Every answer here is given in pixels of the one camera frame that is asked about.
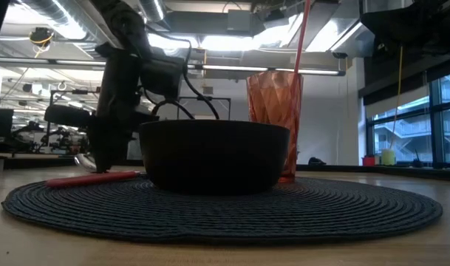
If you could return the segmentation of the silver ceiling duct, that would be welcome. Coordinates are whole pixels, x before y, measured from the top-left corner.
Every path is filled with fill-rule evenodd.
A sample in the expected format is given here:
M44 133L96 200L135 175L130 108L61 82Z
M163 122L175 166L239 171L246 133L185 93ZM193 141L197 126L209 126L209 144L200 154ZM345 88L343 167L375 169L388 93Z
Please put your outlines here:
M97 44L113 40L80 4L82 0L16 0L32 13L42 16L57 33L68 39L87 38Z

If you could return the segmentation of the pink drinking straw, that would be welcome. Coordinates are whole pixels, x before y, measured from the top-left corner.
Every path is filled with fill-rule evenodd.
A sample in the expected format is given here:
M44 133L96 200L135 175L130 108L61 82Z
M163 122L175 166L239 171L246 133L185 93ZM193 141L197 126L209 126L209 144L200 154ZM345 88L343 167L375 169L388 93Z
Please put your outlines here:
M304 37L307 29L307 22L310 14L312 0L305 0L304 5L304 15L301 22L301 29L299 33L299 42L297 46L296 62L293 70L293 79L291 83L291 92L293 93L295 99L292 105L291 111L294 120L299 120L300 110L301 110L301 75L299 74L299 65L301 61L301 54L303 51Z

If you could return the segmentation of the yellow-green container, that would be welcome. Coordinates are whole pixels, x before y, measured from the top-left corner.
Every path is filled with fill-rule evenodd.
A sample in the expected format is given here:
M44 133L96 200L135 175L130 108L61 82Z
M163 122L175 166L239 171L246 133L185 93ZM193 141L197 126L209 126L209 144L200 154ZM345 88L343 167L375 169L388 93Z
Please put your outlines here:
M392 149L383 149L381 151L381 165L394 166L396 164L395 151Z

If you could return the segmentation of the fork with pink handle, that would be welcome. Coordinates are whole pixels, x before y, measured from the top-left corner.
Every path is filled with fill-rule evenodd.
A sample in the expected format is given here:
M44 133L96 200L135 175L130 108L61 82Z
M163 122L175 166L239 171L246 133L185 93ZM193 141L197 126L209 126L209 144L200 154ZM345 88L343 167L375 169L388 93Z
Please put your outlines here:
M47 187L50 188L66 188L73 186L85 186L98 183L110 183L115 181L128 180L138 177L139 175L140 172L138 171L121 171L102 174L89 174L79 177L66 177L47 180L45 184Z

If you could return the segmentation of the black bowl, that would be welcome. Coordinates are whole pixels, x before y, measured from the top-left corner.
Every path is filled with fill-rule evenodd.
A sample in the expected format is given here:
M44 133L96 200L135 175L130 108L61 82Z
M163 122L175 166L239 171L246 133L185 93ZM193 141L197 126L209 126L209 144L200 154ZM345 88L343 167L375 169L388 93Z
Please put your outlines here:
M277 184L290 131L238 120L162 120L139 127L143 165L160 189L240 195Z

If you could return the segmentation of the orange faceted plastic cup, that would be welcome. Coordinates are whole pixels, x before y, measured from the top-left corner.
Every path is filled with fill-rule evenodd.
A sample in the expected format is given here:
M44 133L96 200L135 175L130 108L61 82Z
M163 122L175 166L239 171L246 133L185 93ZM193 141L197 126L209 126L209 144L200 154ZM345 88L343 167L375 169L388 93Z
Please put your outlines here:
M267 71L247 78L249 118L253 122L283 126L290 130L287 158L279 181L296 178L302 77L298 73Z

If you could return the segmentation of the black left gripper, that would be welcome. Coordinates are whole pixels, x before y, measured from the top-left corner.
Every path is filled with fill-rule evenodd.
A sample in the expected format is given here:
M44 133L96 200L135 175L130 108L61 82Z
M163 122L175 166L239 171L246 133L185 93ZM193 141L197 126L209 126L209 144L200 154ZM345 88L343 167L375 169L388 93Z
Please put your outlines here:
M125 50L100 46L96 51L106 59L94 113L61 105L49 106L44 119L58 125L87 129L96 172L105 173L126 159L132 129L159 117L138 111L141 60ZM106 130L106 139L98 130Z

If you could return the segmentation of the round dark woven placemat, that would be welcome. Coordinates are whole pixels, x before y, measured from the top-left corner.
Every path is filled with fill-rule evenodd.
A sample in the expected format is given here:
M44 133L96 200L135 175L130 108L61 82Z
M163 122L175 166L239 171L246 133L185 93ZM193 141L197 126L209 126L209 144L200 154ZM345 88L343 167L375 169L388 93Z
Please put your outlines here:
M10 216L45 228L146 243L292 245L397 236L441 218L437 201L409 191L302 177L242 196L185 195L143 178L71 188L13 189Z

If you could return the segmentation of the long ceiling light strip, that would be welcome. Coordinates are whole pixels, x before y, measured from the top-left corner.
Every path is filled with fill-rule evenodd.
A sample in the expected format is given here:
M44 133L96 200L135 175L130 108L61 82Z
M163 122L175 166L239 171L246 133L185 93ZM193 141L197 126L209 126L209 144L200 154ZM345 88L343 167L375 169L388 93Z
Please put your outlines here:
M226 65L209 65L209 64L189 64L188 69L232 71L232 72L294 71L294 69L289 68L275 68L275 67L261 67L261 66L226 66ZM326 76L346 75L345 71L328 70L328 69L298 69L297 73L301 75L326 75Z

